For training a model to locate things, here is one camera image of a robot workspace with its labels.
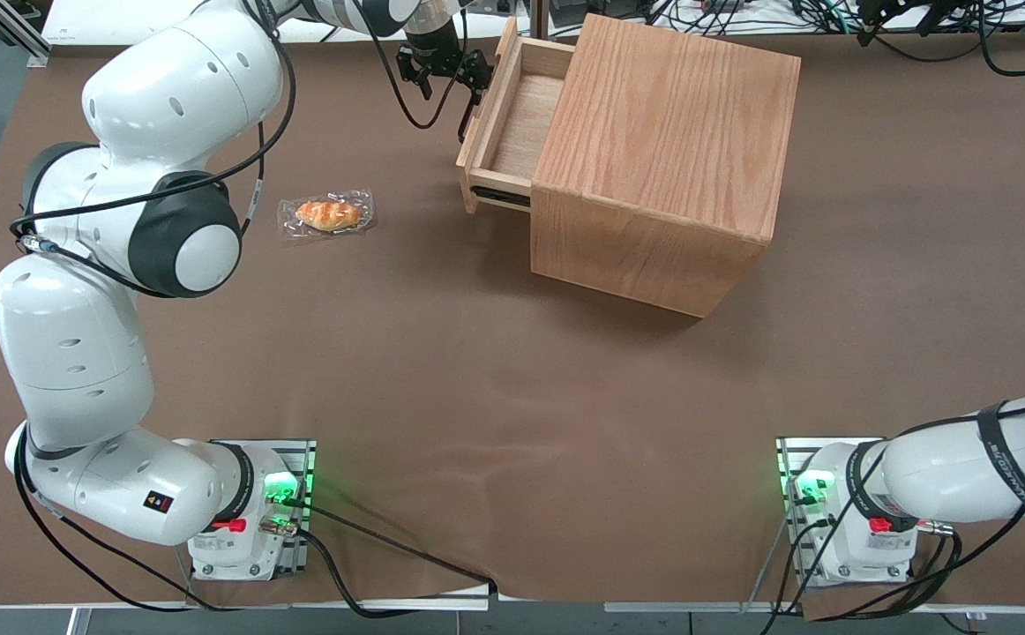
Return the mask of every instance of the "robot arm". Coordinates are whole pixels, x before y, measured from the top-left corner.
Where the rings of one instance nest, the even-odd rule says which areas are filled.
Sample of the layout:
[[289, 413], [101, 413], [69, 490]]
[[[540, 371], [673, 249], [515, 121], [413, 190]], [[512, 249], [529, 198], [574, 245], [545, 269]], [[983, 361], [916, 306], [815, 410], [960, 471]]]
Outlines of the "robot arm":
[[1025, 397], [888, 441], [830, 443], [789, 490], [809, 523], [836, 519], [812, 532], [822, 562], [814, 586], [905, 582], [918, 522], [982, 522], [1024, 509]]
[[[262, 521], [288, 517], [274, 501], [297, 482], [262, 446], [169, 441], [140, 427], [154, 387], [133, 289], [199, 297], [238, 264], [241, 225], [203, 169], [279, 103], [282, 59], [259, 26], [276, 22], [262, 11], [387, 35], [444, 0], [364, 0], [363, 12], [352, 0], [247, 1], [207, 0], [85, 84], [98, 143], [61, 143], [30, 165], [22, 243], [32, 253], [0, 272], [0, 346], [26, 410], [9, 470], [20, 455], [38, 495], [130, 538], [203, 536], [191, 551], [207, 578], [265, 580], [282, 539]], [[153, 193], [166, 196], [113, 205]], [[88, 206], [100, 209], [46, 216]]]

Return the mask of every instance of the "black strap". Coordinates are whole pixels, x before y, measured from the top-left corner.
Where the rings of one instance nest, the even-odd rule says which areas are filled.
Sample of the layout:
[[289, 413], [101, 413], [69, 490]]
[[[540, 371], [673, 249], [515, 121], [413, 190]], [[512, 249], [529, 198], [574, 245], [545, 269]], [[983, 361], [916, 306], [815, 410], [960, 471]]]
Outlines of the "black strap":
[[[250, 502], [250, 492], [254, 490], [254, 463], [250, 461], [250, 457], [246, 455], [246, 451], [242, 450], [242, 447], [235, 446], [233, 442], [219, 442], [211, 441], [214, 446], [221, 446], [234, 454], [235, 459], [238, 459], [238, 472], [242, 474], [241, 485], [238, 486], [238, 494], [235, 495], [233, 501], [230, 505], [223, 507], [222, 511], [218, 512], [217, 516], [211, 521], [215, 522], [227, 522], [233, 521], [234, 518], [242, 514], [242, 510], [246, 509], [246, 504]], [[206, 531], [211, 531], [212, 527], [207, 526]]]
[[872, 496], [866, 492], [866, 488], [862, 483], [864, 476], [862, 474], [864, 456], [878, 442], [880, 441], [859, 442], [854, 452], [851, 452], [851, 458], [846, 462], [846, 485], [849, 492], [851, 492], [851, 501], [854, 501], [857, 511], [864, 517], [888, 519], [892, 525], [892, 531], [910, 531], [916, 525], [916, 518], [897, 515], [892, 513], [892, 511], [885, 510], [884, 506], [878, 505]]
[[316, 9], [316, 3], [313, 0], [301, 0], [300, 4], [301, 4], [301, 8], [304, 9], [304, 12], [306, 12], [310, 16], [312, 16], [314, 20], [319, 22], [319, 23], [328, 24], [328, 23], [326, 23], [326, 20], [324, 20], [323, 16], [320, 16], [320, 11], [318, 11], [318, 9]]
[[1018, 501], [1025, 505], [1025, 474], [1022, 473], [1022, 468], [1018, 466], [1014, 455], [1010, 454], [1010, 446], [1006, 441], [999, 423], [999, 410], [1003, 406], [1006, 401], [999, 401], [980, 410], [976, 415], [976, 421], [979, 423], [979, 439], [984, 443], [987, 458], [991, 460], [996, 473], [1018, 497]]

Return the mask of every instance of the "brown paper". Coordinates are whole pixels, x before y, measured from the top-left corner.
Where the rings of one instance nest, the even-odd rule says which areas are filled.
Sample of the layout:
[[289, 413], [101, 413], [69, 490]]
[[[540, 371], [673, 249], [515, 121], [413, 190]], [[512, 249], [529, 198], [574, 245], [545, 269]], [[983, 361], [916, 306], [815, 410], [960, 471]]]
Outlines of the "brown paper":
[[[138, 302], [157, 386], [146, 427], [316, 438], [319, 502], [504, 594], [745, 600], [782, 514], [777, 436], [891, 435], [1025, 395], [1025, 79], [977, 54], [918, 65], [849, 37], [737, 41], [799, 55], [803, 73], [775, 241], [707, 321], [533, 277], [526, 214], [463, 212], [464, 92], [412, 130], [371, 47], [294, 47], [297, 113], [235, 277], [201, 300]], [[897, 44], [937, 55], [972, 39]], [[1025, 68], [1025, 36], [993, 48]], [[0, 149], [0, 268], [17, 256], [5, 225], [30, 160], [92, 139], [79, 93], [102, 60], [28, 75]], [[244, 134], [210, 169], [252, 150]], [[231, 180], [239, 210], [253, 178]], [[375, 195], [379, 225], [282, 245], [279, 200], [353, 187]], [[1, 457], [22, 418], [0, 356], [0, 603], [110, 601], [17, 501]], [[359, 598], [471, 586], [323, 519], [314, 530]], [[965, 527], [969, 548], [989, 530]], [[178, 598], [56, 532], [136, 598]], [[170, 549], [101, 535], [178, 570]], [[315, 555], [297, 580], [201, 591], [336, 598]], [[937, 600], [1025, 604], [1025, 523]]]

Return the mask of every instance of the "connector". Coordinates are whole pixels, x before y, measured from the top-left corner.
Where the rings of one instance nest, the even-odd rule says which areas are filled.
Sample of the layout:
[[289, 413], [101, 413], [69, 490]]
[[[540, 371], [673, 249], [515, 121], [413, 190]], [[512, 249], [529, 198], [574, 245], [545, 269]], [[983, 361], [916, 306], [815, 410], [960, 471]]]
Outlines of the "connector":
[[295, 499], [294, 496], [290, 494], [271, 494], [266, 496], [266, 502], [274, 503], [275, 505], [284, 505], [286, 507], [299, 507], [299, 509], [304, 509], [306, 504], [304, 504], [301, 499]]
[[48, 238], [36, 237], [34, 234], [25, 234], [19, 238], [19, 243], [24, 248], [33, 252], [53, 253], [57, 249], [57, 243]]
[[943, 536], [944, 538], [951, 538], [952, 534], [955, 534], [955, 527], [948, 523], [936, 521], [916, 521], [916, 530], [922, 531], [925, 534], [932, 534], [933, 536]]
[[284, 519], [281, 518], [265, 518], [257, 525], [257, 530], [262, 534], [274, 534], [285, 538], [297, 536], [297, 531], [299, 528], [300, 526], [298, 523], [284, 521]]

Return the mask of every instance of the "open drawer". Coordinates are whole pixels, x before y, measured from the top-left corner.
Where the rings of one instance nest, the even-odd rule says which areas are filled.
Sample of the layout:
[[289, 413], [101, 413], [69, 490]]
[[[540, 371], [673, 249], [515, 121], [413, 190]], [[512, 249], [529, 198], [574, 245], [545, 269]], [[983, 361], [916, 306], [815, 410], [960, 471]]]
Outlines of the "open drawer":
[[529, 212], [532, 174], [552, 123], [574, 47], [517, 35], [509, 17], [497, 70], [457, 157], [465, 209], [478, 202]]

